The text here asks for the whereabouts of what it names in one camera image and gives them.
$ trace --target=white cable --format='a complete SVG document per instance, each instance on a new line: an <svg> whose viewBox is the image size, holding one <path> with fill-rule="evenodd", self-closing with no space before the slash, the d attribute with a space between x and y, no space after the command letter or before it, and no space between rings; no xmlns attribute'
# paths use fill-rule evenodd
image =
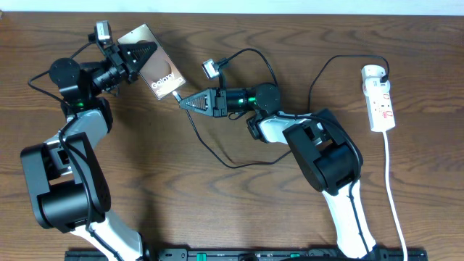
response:
<svg viewBox="0 0 464 261"><path fill-rule="evenodd" d="M393 214L394 224L397 226L399 241L401 242L401 247L403 249L403 261L407 261L407 250L406 250L406 243L405 237L403 236L403 232L401 231L401 226L399 225L397 210L394 207L392 190L390 189L390 154L389 154L389 140L386 137L386 131L382 132L384 135L385 141L385 187L386 193L389 196L391 213Z"/></svg>

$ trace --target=white wall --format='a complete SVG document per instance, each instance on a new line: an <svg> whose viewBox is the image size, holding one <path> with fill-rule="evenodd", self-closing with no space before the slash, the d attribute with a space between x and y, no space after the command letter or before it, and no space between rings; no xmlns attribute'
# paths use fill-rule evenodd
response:
<svg viewBox="0 0 464 261"><path fill-rule="evenodd" d="M464 15L464 0L0 0L3 11Z"/></svg>

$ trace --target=wooden table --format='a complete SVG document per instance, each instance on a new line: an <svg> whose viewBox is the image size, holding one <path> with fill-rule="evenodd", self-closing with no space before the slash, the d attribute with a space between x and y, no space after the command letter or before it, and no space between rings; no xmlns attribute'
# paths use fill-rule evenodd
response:
<svg viewBox="0 0 464 261"><path fill-rule="evenodd" d="M464 18L330 15L6 13L0 21L0 259L62 260L90 247L33 217L20 151L64 125L58 103L28 88L29 78L86 42L97 20L115 38L146 22L189 84L190 95L217 86L200 64L252 46L269 59L283 108L302 113L309 83L336 54L379 54L391 66L397 127L389 131L391 186L409 247L430 260L464 259ZM92 47L77 60L99 61ZM360 148L362 203L376 241L399 247L384 184L384 145L369 129L360 69L373 59L339 59L313 91L312 108L330 108ZM270 76L255 54L237 57L229 86ZM46 78L37 81L58 94ZM112 209L156 246L296 248L335 245L322 195L292 156L273 166L229 170L197 140L185 112L157 101L141 80L106 96L115 119L96 155L112 193ZM288 147L249 135L244 120L194 115L202 138L231 164L271 161Z"/></svg>

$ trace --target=wooden surface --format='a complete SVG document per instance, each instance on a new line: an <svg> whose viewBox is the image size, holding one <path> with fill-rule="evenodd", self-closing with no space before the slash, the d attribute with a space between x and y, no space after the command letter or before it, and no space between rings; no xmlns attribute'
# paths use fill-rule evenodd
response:
<svg viewBox="0 0 464 261"><path fill-rule="evenodd" d="M464 260L464 17L318 15L6 13L0 20L0 259L62 260L67 249L90 247L33 217L20 151L64 125L59 105L27 87L86 42L97 20L115 38L146 22L189 84L187 96L216 86L206 59L252 46L277 74L286 112L302 113L307 90L335 54L379 54L391 66L397 127L389 131L391 186L409 247L430 260ZM77 60L98 61L94 47ZM330 108L360 148L362 203L376 241L399 247L384 185L382 136L369 130L360 69L369 59L334 61L315 86L313 109ZM228 70L229 86L270 80L255 54ZM38 86L58 94L49 79ZM153 244L193 248L296 248L336 244L321 194L294 158L274 166L224 168L196 139L172 97L157 101L139 81L106 96L115 123L96 148L112 193L112 209ZM236 164L271 161L288 147L264 144L236 122L194 115L203 139Z"/></svg>

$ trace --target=power outlet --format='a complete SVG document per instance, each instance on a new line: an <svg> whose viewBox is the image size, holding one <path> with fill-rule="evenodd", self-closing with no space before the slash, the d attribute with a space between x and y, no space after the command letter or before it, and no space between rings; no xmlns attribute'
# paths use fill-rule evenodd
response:
<svg viewBox="0 0 464 261"><path fill-rule="evenodd" d="M378 65L366 65L361 70L362 91L368 105L370 129L383 132L395 126L392 100L390 99L390 82L381 83L385 69Z"/></svg>

